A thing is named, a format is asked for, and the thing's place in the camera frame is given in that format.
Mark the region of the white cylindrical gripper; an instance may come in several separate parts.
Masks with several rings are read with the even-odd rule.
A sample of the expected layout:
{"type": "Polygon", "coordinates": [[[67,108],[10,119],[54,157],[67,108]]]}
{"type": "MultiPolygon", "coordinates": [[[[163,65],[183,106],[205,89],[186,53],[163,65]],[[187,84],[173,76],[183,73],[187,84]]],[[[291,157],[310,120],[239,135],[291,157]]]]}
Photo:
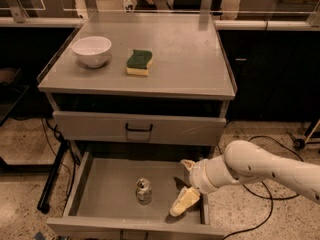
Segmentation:
{"type": "Polygon", "coordinates": [[[170,208],[170,215],[178,217],[200,200],[201,194],[217,191],[234,181],[221,156],[194,162],[182,159],[180,163],[188,170],[192,187],[183,187],[170,208]]]}

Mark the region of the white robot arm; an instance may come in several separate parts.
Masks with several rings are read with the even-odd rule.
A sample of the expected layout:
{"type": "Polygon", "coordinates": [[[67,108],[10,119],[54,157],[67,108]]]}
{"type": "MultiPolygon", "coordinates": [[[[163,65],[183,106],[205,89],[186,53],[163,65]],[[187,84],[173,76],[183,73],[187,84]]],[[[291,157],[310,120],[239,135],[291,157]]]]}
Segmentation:
{"type": "Polygon", "coordinates": [[[183,159],[190,187],[183,187],[170,215],[178,217],[196,204],[201,194],[227,185],[244,185],[271,179],[311,201],[320,203],[320,166],[274,155],[244,140],[230,142],[225,152],[198,162],[183,159]]]}

